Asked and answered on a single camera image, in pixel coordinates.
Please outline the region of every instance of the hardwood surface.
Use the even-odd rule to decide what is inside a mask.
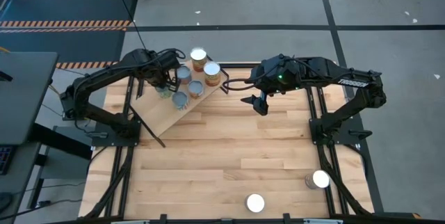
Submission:
[[[192,111],[199,103],[219,89],[223,82],[227,80],[227,77],[223,73],[220,73],[220,83],[217,86],[211,87],[205,83],[204,72],[196,72],[193,70],[193,64],[191,61],[187,61],[185,66],[190,68],[192,72],[192,80],[201,81],[202,85],[204,86],[204,94],[197,99],[193,99],[188,94],[188,85],[180,85],[178,91],[182,91],[188,95],[189,103],[187,109],[177,110],[171,97],[166,99],[160,98],[152,86],[146,86],[144,95],[131,104],[134,110],[136,110],[136,113],[144,120],[144,122],[156,136],[163,134],[167,129],[173,126],[174,123],[188,114],[188,112]],[[142,138],[152,138],[152,136],[148,133],[148,130],[145,128],[142,128],[141,131]]]
[[[249,70],[228,72],[231,78],[249,76]],[[122,80],[108,87],[106,110],[122,110],[126,85]],[[341,86],[324,91],[328,110],[344,104]],[[324,192],[304,183],[307,173],[320,168],[310,140],[306,91],[270,98],[267,116],[239,101],[258,93],[252,89],[226,95],[217,90],[161,135],[165,149],[143,136],[134,152],[125,218],[282,218],[283,213],[292,218],[327,217]],[[114,151],[109,147],[91,164],[80,216],[108,186]],[[359,155],[342,146],[337,146],[337,155],[346,186],[373,211]],[[339,212],[337,190],[332,192]],[[259,214],[244,206],[251,193],[265,199]]]

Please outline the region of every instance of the gray floor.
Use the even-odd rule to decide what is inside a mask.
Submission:
[[[330,2],[338,25],[445,24],[442,0]],[[327,24],[321,0],[140,0],[135,20],[139,26]],[[339,36],[348,66],[383,72],[388,102],[381,109],[364,111],[362,119],[365,128],[374,132],[369,147],[385,211],[445,220],[441,187],[445,182],[441,153],[445,146],[445,32],[342,31]],[[279,53],[337,59],[329,31],[143,32],[142,37],[154,50],[190,51],[203,46],[218,61],[260,61]],[[136,47],[141,47],[136,33],[127,33],[122,54]],[[75,76],[57,71],[56,87],[62,90]],[[104,91],[92,99],[100,105]],[[61,112],[55,95],[48,94],[45,104]],[[66,124],[44,108],[38,121],[48,126]],[[75,200],[81,196],[82,186],[47,189],[41,198]],[[25,215],[17,223],[70,220],[78,210],[79,204],[67,203]]]

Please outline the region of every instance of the food can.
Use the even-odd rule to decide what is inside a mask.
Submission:
[[[317,170],[306,175],[305,183],[310,189],[324,189],[325,187],[329,186],[330,178],[325,171]]]
[[[172,91],[168,90],[167,86],[165,88],[155,87],[154,89],[156,90],[156,92],[158,92],[159,96],[163,99],[169,98],[173,94]]]
[[[261,195],[253,193],[245,199],[245,207],[253,213],[259,213],[264,209],[264,199]]]
[[[204,65],[207,62],[207,53],[201,47],[195,47],[190,52],[190,57],[192,58],[193,69],[196,72],[204,71]]]
[[[206,77],[206,84],[208,86],[217,86],[220,83],[221,67],[214,61],[209,61],[204,66],[204,73]]]
[[[192,80],[192,72],[190,68],[181,66],[177,70],[177,78],[181,80],[181,84],[188,84]]]
[[[191,81],[188,84],[188,93],[193,99],[197,99],[204,94],[204,86],[201,81]]]
[[[172,96],[173,104],[178,110],[186,110],[188,107],[188,96],[183,92],[176,92]]]

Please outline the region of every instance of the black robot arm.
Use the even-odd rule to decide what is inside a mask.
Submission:
[[[176,91],[179,87],[176,69],[180,66],[177,58],[185,58],[185,56],[180,56],[178,51],[177,49],[166,49],[156,53],[155,51],[135,49],[126,54],[119,63],[75,79],[73,84],[60,95],[65,118],[73,120],[89,118],[104,123],[124,138],[138,134],[136,121],[128,120],[121,113],[112,114],[90,104],[88,101],[90,95],[125,77],[144,79],[152,86],[160,88],[167,86],[168,89]],[[175,70],[173,78],[170,77],[170,70]]]
[[[260,97],[252,95],[241,101],[253,104],[254,110],[267,115],[267,96],[275,93],[309,87],[325,87],[330,84],[357,88],[354,99],[334,113],[321,117],[320,132],[329,136],[340,128],[341,123],[365,108],[378,108],[386,102],[382,89],[381,73],[339,67],[323,57],[293,58],[282,54],[264,60],[254,67],[244,82],[260,89]]]

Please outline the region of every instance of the keyboard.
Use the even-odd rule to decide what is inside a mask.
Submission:
[[[8,172],[8,167],[11,164],[15,151],[15,146],[0,145],[0,175],[5,175]]]

